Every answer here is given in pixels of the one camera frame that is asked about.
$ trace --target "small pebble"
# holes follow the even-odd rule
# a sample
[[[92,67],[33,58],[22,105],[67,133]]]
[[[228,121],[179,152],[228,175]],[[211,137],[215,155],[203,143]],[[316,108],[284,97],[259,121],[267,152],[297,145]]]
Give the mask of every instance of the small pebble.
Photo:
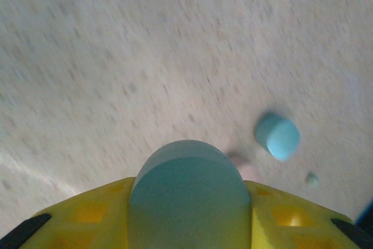
[[[308,186],[314,189],[316,189],[320,184],[319,178],[311,171],[307,174],[305,182]]]

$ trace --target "black rubber edge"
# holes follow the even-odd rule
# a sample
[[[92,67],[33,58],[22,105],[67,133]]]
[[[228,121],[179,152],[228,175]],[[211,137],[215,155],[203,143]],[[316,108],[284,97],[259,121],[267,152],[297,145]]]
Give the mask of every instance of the black rubber edge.
[[[23,221],[0,239],[0,249],[18,249],[51,218],[52,215],[44,213]]]
[[[373,237],[361,228],[340,219],[331,219],[332,223],[361,249],[373,248]]]

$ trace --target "yellow robot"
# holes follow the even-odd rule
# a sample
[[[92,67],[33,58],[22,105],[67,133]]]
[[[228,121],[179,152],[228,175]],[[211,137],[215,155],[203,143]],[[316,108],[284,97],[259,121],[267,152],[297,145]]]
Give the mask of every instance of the yellow robot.
[[[163,146],[136,178],[46,208],[0,249],[373,248],[348,217],[243,181],[227,156],[199,141]]]

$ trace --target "floor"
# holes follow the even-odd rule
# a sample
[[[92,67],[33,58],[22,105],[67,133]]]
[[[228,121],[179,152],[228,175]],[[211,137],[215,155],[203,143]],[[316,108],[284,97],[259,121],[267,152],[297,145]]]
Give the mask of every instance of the floor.
[[[0,0],[0,235],[178,139],[356,218],[373,197],[372,31],[373,0]],[[299,127],[288,162],[254,140],[266,110]]]

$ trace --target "beige carpet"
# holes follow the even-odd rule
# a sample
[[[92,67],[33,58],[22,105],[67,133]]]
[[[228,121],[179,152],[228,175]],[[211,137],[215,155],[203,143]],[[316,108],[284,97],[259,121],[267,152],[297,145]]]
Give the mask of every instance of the beige carpet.
[[[373,196],[372,77],[373,0],[0,0],[0,235],[177,139],[355,218]],[[286,163],[253,138],[270,108],[301,132]]]

